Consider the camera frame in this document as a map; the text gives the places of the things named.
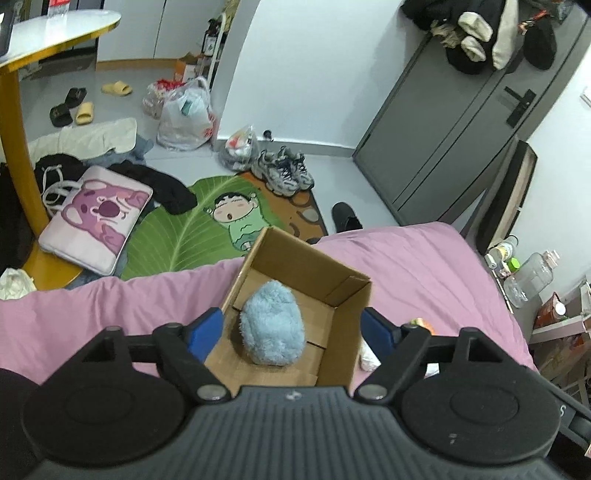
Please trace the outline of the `hamburger plush toy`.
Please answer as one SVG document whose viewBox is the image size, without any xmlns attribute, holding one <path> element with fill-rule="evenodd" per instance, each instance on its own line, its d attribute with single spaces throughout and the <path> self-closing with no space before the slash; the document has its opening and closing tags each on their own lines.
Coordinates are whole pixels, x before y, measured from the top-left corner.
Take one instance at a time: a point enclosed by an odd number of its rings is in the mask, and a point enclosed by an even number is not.
<svg viewBox="0 0 591 480">
<path fill-rule="evenodd" d="M 413 319 L 413 320 L 410 321 L 410 324 L 428 330 L 431 333 L 432 336 L 434 336 L 436 334 L 435 329 L 433 328 L 433 326 L 429 322 L 427 322 L 426 320 L 424 320 L 423 318 L 415 318 L 415 319 Z"/>
</svg>

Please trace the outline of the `fluffy light blue plush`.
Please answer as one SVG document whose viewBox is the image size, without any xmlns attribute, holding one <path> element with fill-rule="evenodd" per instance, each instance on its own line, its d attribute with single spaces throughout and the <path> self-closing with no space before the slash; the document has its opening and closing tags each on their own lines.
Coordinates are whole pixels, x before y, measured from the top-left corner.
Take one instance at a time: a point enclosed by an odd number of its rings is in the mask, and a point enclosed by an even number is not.
<svg viewBox="0 0 591 480">
<path fill-rule="evenodd" d="M 293 365 L 307 343 L 296 297 L 276 280 L 247 298 L 239 314 L 239 331 L 246 353 L 259 365 Z"/>
</svg>

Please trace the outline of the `brown cardboard box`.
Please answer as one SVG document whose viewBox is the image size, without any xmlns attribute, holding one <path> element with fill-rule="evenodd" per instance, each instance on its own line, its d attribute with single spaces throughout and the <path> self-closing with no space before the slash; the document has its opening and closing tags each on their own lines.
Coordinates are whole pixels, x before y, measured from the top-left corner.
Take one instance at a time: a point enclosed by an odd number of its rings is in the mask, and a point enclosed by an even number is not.
<svg viewBox="0 0 591 480">
<path fill-rule="evenodd" d="M 276 228 L 266 228 L 222 304 L 206 367 L 243 386 L 352 385 L 370 278 Z"/>
</svg>

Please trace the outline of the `green cap bottle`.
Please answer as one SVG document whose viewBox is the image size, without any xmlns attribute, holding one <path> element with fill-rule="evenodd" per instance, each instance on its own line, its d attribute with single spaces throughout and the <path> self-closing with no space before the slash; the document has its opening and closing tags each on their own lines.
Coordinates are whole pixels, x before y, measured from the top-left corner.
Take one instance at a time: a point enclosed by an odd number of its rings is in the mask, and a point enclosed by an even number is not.
<svg viewBox="0 0 591 480">
<path fill-rule="evenodd" d="M 518 260 L 517 258 L 515 258 L 515 257 L 513 257 L 513 258 L 509 259 L 509 260 L 506 262 L 506 265 L 507 265 L 507 268 L 509 269 L 509 271 L 510 271 L 511 273 L 514 273 L 514 272 L 518 271 L 518 270 L 520 269 L 520 267 L 521 267 L 521 263 L 520 263 L 520 262 L 519 262 L 519 260 Z"/>
</svg>

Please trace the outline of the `green leaf cartoon rug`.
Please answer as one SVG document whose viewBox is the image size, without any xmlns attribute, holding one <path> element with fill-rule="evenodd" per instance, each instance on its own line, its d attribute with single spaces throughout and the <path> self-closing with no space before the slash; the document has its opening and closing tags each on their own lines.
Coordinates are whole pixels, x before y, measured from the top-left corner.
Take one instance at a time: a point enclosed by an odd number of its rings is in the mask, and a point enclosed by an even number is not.
<svg viewBox="0 0 591 480">
<path fill-rule="evenodd" d="M 245 257 L 270 226 L 304 241 L 328 234 L 310 190 L 280 197 L 249 172 L 200 179 L 188 189 L 197 207 L 181 215 L 158 207 L 134 228 L 121 279 Z"/>
</svg>

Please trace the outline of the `white bottle yellow label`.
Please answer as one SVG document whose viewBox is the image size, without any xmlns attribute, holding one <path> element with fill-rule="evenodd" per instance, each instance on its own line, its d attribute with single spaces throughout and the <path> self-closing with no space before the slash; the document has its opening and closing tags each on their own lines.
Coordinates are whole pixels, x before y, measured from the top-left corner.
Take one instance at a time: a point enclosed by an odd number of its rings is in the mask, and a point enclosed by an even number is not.
<svg viewBox="0 0 591 480">
<path fill-rule="evenodd" d="M 515 235 L 509 235 L 499 244 L 489 249 L 484 257 L 487 266 L 491 270 L 500 267 L 503 263 L 513 257 L 518 244 L 518 238 Z"/>
</svg>

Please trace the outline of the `clear plastic jar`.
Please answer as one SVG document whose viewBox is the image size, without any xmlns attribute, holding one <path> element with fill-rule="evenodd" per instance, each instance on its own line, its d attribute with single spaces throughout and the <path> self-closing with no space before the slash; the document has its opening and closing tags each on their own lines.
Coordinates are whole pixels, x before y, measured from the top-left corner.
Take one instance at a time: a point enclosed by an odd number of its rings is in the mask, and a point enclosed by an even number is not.
<svg viewBox="0 0 591 480">
<path fill-rule="evenodd" d="M 503 282 L 504 293 L 516 308 L 538 296 L 554 278 L 560 255 L 556 250 L 533 253 L 526 262 Z"/>
</svg>

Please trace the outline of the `right grey sneaker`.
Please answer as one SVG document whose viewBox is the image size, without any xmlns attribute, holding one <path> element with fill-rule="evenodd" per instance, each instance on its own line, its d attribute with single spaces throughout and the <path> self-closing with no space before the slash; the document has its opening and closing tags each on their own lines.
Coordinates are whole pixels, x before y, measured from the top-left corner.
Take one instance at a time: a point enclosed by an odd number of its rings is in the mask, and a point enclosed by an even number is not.
<svg viewBox="0 0 591 480">
<path fill-rule="evenodd" d="M 314 177 L 311 176 L 310 171 L 308 171 L 308 168 L 305 166 L 305 157 L 303 153 L 294 153 L 287 146 L 281 146 L 279 150 L 279 158 L 287 160 L 291 176 L 297 181 L 301 191 L 308 191 L 315 187 Z"/>
</svg>

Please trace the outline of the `grey sneaker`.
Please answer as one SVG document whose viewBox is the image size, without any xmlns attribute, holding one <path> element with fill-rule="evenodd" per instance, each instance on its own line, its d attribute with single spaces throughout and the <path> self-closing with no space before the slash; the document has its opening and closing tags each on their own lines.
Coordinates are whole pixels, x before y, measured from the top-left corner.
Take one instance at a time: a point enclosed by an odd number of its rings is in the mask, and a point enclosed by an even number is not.
<svg viewBox="0 0 591 480">
<path fill-rule="evenodd" d="M 281 146 L 279 150 L 279 158 L 287 160 L 291 176 L 297 181 L 301 191 L 308 191 L 315 187 L 314 177 L 311 176 L 310 171 L 308 171 L 308 168 L 305 166 L 305 157 L 303 153 L 294 153 L 287 146 Z"/>
<path fill-rule="evenodd" d="M 300 184 L 294 179 L 290 161 L 280 159 L 273 153 L 263 150 L 250 165 L 252 175 L 266 183 L 266 188 L 276 196 L 293 197 L 300 191 Z"/>
</svg>

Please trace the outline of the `left grey sneaker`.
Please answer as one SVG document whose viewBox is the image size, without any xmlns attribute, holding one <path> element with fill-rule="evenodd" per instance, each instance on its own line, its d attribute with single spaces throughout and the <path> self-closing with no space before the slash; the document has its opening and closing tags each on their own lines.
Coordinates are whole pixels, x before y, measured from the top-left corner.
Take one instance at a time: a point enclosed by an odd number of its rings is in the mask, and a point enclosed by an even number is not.
<svg viewBox="0 0 591 480">
<path fill-rule="evenodd" d="M 252 175 L 266 183 L 266 188 L 276 196 L 293 197 L 300 191 L 300 184 L 294 179 L 290 161 L 280 159 L 273 153 L 263 150 L 250 165 Z"/>
</svg>

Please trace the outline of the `large white plastic bag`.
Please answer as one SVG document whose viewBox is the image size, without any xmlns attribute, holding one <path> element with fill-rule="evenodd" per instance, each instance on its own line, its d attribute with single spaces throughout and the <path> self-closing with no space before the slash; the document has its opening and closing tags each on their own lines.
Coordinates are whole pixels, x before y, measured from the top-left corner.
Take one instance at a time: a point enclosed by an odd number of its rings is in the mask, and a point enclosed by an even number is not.
<svg viewBox="0 0 591 480">
<path fill-rule="evenodd" d="M 199 76 L 166 95 L 156 131 L 156 142 L 170 150 L 197 150 L 211 140 L 215 124 L 211 91 L 207 80 Z"/>
</svg>

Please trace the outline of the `yellow slipper near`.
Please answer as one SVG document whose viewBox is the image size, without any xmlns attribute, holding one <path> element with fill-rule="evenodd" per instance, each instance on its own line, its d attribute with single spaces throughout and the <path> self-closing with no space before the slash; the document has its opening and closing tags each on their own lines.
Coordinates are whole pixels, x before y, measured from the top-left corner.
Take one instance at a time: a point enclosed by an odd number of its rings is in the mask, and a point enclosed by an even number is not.
<svg viewBox="0 0 591 480">
<path fill-rule="evenodd" d="M 79 105 L 75 123 L 79 126 L 88 125 L 94 120 L 94 104 L 92 102 L 83 102 Z"/>
</svg>

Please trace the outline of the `yellow slipper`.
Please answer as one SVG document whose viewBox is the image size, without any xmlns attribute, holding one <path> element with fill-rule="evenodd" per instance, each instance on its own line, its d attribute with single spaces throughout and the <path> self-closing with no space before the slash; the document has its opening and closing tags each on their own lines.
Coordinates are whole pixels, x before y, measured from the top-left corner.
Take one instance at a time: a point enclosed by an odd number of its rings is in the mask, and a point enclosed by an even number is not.
<svg viewBox="0 0 591 480">
<path fill-rule="evenodd" d="M 125 97 L 132 93 L 132 88 L 123 81 L 116 81 L 113 83 L 104 84 L 101 87 L 101 92 L 107 95 Z"/>
<path fill-rule="evenodd" d="M 75 123 L 79 126 L 88 125 L 94 120 L 94 104 L 92 102 L 83 102 L 79 105 Z"/>
</svg>

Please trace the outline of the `black slipper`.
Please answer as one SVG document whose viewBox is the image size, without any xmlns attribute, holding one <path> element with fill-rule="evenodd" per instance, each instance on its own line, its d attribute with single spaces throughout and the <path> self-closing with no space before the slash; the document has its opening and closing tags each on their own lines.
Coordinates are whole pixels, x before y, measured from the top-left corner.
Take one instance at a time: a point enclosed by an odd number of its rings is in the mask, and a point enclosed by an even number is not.
<svg viewBox="0 0 591 480">
<path fill-rule="evenodd" d="M 73 123 L 70 109 L 65 103 L 52 107 L 49 112 L 49 118 L 55 128 L 63 128 Z"/>
<path fill-rule="evenodd" d="M 70 88 L 65 97 L 64 104 L 68 109 L 77 108 L 82 104 L 86 95 L 87 90 L 85 88 Z"/>
</svg>

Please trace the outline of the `clothes hanging on door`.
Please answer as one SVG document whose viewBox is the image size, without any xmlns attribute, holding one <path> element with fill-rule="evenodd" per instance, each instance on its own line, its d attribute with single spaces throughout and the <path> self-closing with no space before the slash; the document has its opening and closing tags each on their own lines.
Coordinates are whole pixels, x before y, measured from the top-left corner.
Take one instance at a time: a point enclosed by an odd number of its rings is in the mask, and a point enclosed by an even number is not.
<svg viewBox="0 0 591 480">
<path fill-rule="evenodd" d="M 525 58 L 546 71 L 557 55 L 553 23 L 570 14 L 572 1 L 530 1 L 537 9 L 520 17 L 518 1 L 405 1 L 402 13 L 437 39 L 450 65 L 467 75 L 490 66 L 499 71 Z"/>
</svg>

